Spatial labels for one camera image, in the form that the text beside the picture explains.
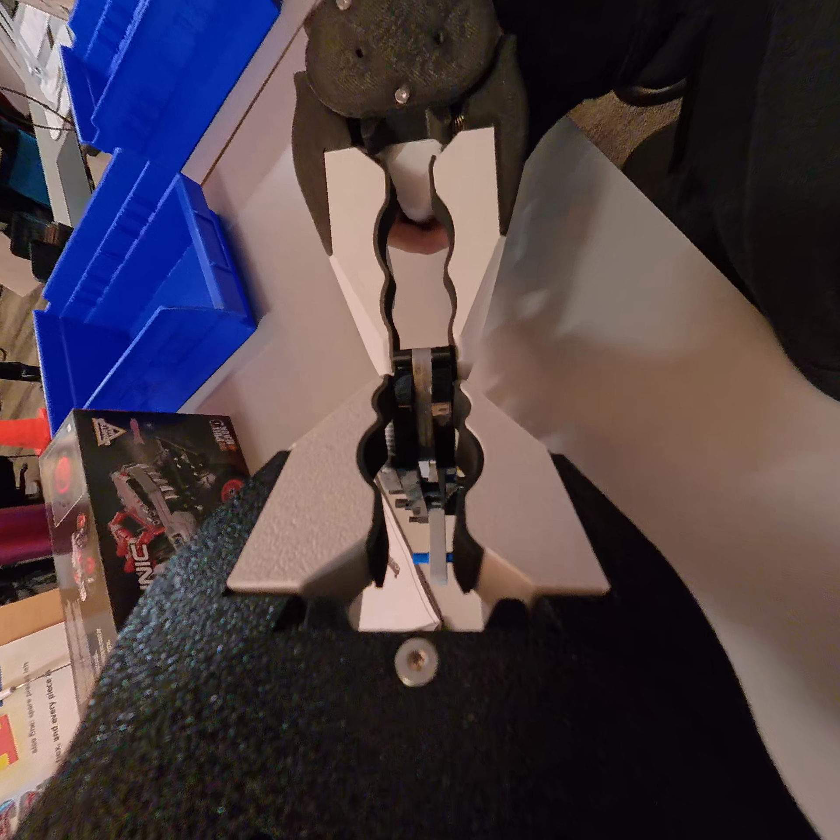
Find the toy brick chassis assembly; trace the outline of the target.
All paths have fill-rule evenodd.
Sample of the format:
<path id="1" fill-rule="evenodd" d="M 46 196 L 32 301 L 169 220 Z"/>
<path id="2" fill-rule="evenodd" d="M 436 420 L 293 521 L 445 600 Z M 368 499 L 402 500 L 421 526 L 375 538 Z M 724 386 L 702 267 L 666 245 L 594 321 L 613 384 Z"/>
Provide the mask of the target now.
<path id="1" fill-rule="evenodd" d="M 364 464 L 383 497 L 398 503 L 428 535 L 429 584 L 446 586 L 455 573 L 447 517 L 459 512 L 466 476 L 458 462 L 459 379 L 452 346 L 398 350 L 371 402 L 375 424 L 360 446 Z"/>

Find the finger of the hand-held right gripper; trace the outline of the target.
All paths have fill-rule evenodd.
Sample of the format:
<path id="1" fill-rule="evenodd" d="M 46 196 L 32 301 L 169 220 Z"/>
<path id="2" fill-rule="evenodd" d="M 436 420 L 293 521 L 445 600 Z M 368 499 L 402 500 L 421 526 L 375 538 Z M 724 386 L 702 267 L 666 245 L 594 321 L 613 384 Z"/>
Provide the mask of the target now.
<path id="1" fill-rule="evenodd" d="M 396 208 L 386 169 L 361 149 L 323 156 L 332 253 L 343 298 L 378 375 L 393 375 L 398 338 L 392 318 L 396 283 L 386 227 Z"/>
<path id="2" fill-rule="evenodd" d="M 468 379 L 480 352 L 507 241 L 501 232 L 496 131 L 459 132 L 430 166 L 433 207 L 446 227 L 444 281 L 454 296 L 448 327 L 458 376 Z"/>

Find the toy truck set box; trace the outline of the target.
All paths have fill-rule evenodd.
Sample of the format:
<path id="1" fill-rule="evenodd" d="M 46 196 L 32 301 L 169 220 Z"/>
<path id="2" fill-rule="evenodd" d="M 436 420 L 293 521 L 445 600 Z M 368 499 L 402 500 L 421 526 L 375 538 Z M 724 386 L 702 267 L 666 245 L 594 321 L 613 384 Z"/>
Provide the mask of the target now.
<path id="1" fill-rule="evenodd" d="M 140 598 L 250 473 L 209 414 L 73 409 L 38 462 L 83 711 Z"/>

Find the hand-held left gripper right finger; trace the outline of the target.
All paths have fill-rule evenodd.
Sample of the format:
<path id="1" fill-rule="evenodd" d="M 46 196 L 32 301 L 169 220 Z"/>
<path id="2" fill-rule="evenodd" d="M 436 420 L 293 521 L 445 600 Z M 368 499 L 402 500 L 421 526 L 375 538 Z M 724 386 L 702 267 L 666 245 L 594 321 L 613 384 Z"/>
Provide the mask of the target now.
<path id="1" fill-rule="evenodd" d="M 458 391 L 455 578 L 486 620 L 499 605 L 601 597 L 610 583 L 549 450 L 473 385 Z"/>

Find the person's right hand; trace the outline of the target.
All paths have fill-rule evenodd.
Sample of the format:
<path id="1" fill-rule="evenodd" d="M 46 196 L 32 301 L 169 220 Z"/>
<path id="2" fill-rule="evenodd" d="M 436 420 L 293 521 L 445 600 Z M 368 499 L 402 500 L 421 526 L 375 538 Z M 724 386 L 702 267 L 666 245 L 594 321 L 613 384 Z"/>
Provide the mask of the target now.
<path id="1" fill-rule="evenodd" d="M 448 250 L 449 239 L 446 228 L 438 221 L 418 223 L 401 215 L 389 231 L 387 244 L 406 253 L 428 256 Z"/>

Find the white cabinet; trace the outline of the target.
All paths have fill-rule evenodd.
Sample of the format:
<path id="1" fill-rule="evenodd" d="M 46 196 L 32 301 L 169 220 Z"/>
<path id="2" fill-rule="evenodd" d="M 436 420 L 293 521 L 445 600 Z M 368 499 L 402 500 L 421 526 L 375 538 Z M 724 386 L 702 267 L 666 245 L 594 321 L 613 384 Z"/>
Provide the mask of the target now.
<path id="1" fill-rule="evenodd" d="M 73 43 L 73 1 L 2 1 L 2 95 L 28 118 L 52 213 L 75 227 L 93 184 L 72 115 L 62 49 Z"/>

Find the brown cardboard board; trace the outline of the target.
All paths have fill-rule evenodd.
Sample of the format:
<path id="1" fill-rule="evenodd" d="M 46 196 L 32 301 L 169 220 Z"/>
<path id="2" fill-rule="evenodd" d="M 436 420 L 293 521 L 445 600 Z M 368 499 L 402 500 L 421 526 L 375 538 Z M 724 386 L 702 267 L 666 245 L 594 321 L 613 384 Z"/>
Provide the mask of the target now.
<path id="1" fill-rule="evenodd" d="M 60 591 L 53 589 L 2 605 L 0 619 L 1 646 L 61 624 L 64 614 Z"/>

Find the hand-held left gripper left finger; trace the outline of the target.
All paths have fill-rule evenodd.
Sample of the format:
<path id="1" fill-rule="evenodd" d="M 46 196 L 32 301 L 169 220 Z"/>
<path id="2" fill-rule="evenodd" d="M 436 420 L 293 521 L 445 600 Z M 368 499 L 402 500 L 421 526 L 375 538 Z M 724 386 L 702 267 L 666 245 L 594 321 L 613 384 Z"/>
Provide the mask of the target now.
<path id="1" fill-rule="evenodd" d="M 228 576 L 232 593 L 328 600 L 360 629 L 362 592 L 383 586 L 389 560 L 376 478 L 394 411 L 392 376 L 376 377 L 291 447 Z"/>

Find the printed paper sheet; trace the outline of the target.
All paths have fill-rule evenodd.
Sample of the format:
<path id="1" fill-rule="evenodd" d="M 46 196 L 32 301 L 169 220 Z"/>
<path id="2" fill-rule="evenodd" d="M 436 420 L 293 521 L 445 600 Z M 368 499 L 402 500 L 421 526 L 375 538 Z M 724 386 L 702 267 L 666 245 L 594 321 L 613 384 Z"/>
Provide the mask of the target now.
<path id="1" fill-rule="evenodd" d="M 61 622 L 1 647 L 1 837 L 12 838 L 62 764 L 95 677 Z"/>

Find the person's dark clothing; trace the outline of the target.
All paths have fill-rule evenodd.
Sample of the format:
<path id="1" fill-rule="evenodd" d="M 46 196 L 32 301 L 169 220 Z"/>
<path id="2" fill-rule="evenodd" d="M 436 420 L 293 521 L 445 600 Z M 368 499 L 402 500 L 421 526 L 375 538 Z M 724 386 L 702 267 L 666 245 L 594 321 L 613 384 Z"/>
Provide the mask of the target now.
<path id="1" fill-rule="evenodd" d="M 584 100 L 686 81 L 661 207 L 839 395 L 838 2 L 494 2 L 532 151 Z"/>

